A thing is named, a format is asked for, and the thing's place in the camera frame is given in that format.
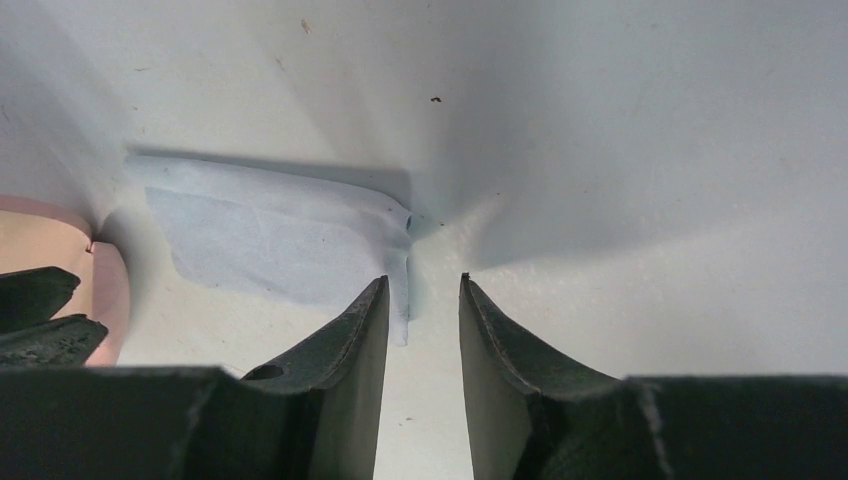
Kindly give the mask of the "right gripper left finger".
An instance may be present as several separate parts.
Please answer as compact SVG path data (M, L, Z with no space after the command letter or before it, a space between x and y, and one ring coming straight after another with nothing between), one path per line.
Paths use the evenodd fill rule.
M236 378L218 367L1 373L5 479L369 479L390 289Z

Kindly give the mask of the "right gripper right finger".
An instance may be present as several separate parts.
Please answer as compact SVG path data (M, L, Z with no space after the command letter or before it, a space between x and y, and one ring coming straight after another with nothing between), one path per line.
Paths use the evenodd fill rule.
M617 379L507 316L468 275L459 336L478 479L843 479L843 376Z

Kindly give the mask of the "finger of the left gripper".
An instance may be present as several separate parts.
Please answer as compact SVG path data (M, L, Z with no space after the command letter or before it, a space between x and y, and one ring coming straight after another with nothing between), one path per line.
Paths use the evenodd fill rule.
M1 367L83 366L108 334L85 315L71 315L1 336Z
M70 301L80 279L59 267L39 267L1 275L1 333L49 321Z

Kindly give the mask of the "pink glasses case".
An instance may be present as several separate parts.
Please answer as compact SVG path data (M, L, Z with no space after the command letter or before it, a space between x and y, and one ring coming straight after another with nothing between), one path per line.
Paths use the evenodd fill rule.
M1 272L58 267L79 278L69 301L47 316L84 314L108 329L87 366L112 367L129 327L130 285L118 249L92 239L91 227L75 212L24 197L1 197Z

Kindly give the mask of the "blue cleaning cloth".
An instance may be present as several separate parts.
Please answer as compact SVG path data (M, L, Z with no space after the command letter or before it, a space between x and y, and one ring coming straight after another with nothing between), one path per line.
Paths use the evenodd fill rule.
M412 215L390 196L204 160L130 156L125 167L183 278L335 310L383 276L390 340L407 344Z

